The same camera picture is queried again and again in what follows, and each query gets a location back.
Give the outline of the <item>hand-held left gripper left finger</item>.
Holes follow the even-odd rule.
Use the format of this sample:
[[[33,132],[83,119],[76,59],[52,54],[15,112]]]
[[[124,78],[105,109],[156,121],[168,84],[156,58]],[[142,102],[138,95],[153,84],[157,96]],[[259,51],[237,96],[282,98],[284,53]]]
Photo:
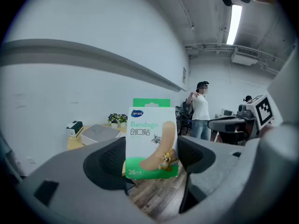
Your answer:
[[[151,224],[128,198],[125,147],[122,137],[57,154],[26,177],[18,192],[48,224]]]

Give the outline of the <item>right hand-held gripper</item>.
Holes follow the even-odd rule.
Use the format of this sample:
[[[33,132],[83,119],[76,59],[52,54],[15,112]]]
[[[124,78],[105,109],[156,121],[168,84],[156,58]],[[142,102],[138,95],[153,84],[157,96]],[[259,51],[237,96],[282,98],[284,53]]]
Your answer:
[[[251,139],[261,138],[273,128],[273,111],[266,94],[256,96],[239,105],[237,114],[208,121],[207,126],[218,131],[218,142],[245,145]]]

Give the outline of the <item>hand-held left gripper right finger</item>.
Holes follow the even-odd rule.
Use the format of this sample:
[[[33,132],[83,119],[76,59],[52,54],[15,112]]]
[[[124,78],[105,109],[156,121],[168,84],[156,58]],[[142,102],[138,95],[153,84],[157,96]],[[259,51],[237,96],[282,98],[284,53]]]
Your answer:
[[[187,178],[179,215],[170,223],[228,224],[236,194],[222,184],[243,152],[243,146],[178,136],[178,157]]]

